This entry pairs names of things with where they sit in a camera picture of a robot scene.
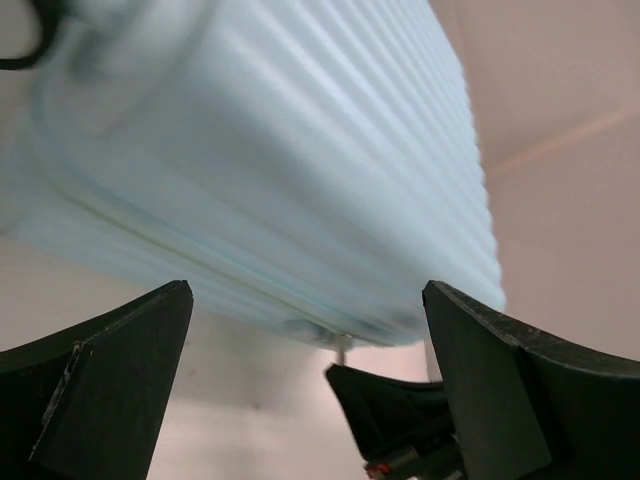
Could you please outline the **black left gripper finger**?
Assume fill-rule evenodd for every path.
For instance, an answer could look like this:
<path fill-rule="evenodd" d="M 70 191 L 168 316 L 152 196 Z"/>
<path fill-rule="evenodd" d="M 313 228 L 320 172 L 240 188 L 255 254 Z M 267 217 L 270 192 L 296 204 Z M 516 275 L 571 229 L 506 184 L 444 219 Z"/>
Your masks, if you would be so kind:
<path fill-rule="evenodd" d="M 171 281 L 2 352 L 2 478 L 146 478 L 192 311 Z"/>

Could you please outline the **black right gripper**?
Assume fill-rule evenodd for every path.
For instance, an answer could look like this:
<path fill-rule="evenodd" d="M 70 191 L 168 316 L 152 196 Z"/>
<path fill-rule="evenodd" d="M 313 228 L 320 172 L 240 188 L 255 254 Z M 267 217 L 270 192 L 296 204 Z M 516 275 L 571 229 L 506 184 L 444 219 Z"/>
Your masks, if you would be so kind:
<path fill-rule="evenodd" d="M 525 324 L 441 281 L 427 284 L 423 303 L 444 386 L 325 370 L 360 450 L 443 432 L 446 391 L 457 435 L 367 462 L 369 479 L 638 478 L 638 362 Z"/>

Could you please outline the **light blue hard-shell suitcase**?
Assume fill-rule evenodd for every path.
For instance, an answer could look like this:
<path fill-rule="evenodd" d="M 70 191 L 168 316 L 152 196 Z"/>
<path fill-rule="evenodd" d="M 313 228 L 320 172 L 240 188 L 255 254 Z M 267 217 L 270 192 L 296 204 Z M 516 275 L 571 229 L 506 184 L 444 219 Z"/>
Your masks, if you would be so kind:
<path fill-rule="evenodd" d="M 323 348 L 506 306 L 463 66 L 427 1 L 28 1 L 1 232 Z"/>

